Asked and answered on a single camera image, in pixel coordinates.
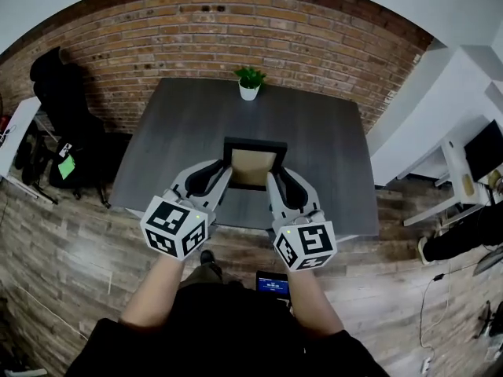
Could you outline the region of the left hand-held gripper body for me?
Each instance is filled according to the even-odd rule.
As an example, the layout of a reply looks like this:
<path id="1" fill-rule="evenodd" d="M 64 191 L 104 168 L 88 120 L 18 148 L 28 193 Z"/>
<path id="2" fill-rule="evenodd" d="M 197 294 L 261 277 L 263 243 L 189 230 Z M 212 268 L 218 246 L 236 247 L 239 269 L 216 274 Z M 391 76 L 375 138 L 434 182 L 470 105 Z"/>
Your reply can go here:
<path id="1" fill-rule="evenodd" d="M 140 226 L 149 248 L 182 262 L 209 238 L 215 219 L 213 211 L 168 189 L 152 198 Z"/>

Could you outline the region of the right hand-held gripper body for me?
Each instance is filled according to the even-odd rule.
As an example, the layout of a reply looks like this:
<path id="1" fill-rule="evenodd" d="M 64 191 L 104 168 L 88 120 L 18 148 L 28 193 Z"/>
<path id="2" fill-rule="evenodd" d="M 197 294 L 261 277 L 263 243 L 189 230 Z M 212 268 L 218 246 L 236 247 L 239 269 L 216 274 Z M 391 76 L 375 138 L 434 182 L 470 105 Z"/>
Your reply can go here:
<path id="1" fill-rule="evenodd" d="M 299 216 L 274 232 L 274 250 L 288 270 L 321 268 L 337 253 L 332 222 L 322 210 Z"/>

